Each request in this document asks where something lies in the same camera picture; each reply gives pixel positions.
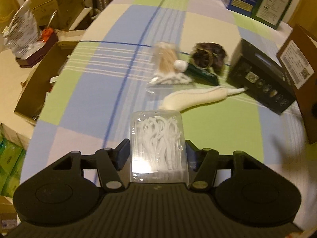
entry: qr code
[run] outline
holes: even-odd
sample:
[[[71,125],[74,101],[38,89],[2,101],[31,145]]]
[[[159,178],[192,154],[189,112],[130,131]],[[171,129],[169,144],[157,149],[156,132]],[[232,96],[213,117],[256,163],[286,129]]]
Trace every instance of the qr code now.
[[[303,76],[304,79],[307,79],[307,77],[309,76],[308,70],[306,68],[304,68],[301,71],[301,75]]]
[[[248,72],[247,76],[245,78],[250,81],[251,83],[256,83],[256,81],[259,79],[259,76],[254,74],[253,72]]]

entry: crumpled plastic bag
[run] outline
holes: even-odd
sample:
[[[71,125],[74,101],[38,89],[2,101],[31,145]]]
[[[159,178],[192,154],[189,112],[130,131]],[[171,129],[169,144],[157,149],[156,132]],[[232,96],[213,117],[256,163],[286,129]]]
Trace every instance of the crumpled plastic bag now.
[[[25,55],[29,51],[29,45],[37,42],[40,37],[40,31],[30,10],[30,4],[31,0],[24,2],[4,33],[4,44],[12,50],[16,58]]]

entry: plaid tablecloth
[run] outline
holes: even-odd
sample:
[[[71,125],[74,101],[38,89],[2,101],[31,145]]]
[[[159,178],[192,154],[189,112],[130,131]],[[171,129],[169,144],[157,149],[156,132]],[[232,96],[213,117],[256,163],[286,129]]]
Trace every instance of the plaid tablecloth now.
[[[132,112],[158,108],[163,97],[146,92],[156,42],[177,44],[182,57],[197,42],[218,43],[229,62],[244,38],[277,61],[290,31],[286,24],[275,31],[228,11],[220,0],[114,0],[86,31],[49,95],[22,181],[72,150],[92,154],[116,147],[129,137]],[[220,82],[229,86],[225,77]],[[197,147],[221,154],[243,150],[296,184],[303,200],[296,223],[316,224],[317,147],[306,141],[296,103],[278,116],[241,94],[182,116],[185,138]]]

